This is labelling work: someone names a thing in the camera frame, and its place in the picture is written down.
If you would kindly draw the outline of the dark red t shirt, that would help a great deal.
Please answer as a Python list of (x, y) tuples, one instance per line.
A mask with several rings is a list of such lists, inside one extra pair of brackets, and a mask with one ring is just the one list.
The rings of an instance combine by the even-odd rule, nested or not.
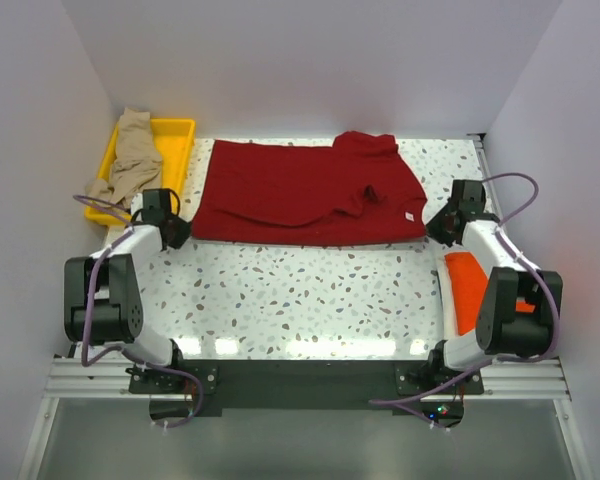
[(299, 246), (401, 243), (426, 234), (425, 191), (394, 136), (329, 146), (215, 142), (196, 239)]

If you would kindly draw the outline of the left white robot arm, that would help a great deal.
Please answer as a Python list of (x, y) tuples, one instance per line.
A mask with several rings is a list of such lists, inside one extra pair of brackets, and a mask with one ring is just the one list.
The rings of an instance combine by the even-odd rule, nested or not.
[(180, 217), (181, 200), (169, 188), (134, 196), (119, 238), (101, 250), (64, 265), (64, 331), (81, 345), (89, 367), (111, 352), (153, 368), (153, 382), (165, 392), (180, 390), (187, 368), (176, 342), (145, 323), (137, 269), (159, 253), (179, 249), (191, 224)]

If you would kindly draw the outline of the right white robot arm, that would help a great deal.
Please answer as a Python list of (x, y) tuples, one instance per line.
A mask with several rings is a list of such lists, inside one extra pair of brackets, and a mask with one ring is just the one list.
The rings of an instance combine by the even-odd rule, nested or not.
[(557, 346), (562, 278), (531, 262), (504, 223), (486, 210), (482, 181), (455, 180), (447, 203), (426, 225), (437, 243), (471, 253), (487, 279), (472, 332), (443, 340), (429, 353), (425, 379), (436, 392), (449, 392), (461, 372), (493, 360), (542, 361)]

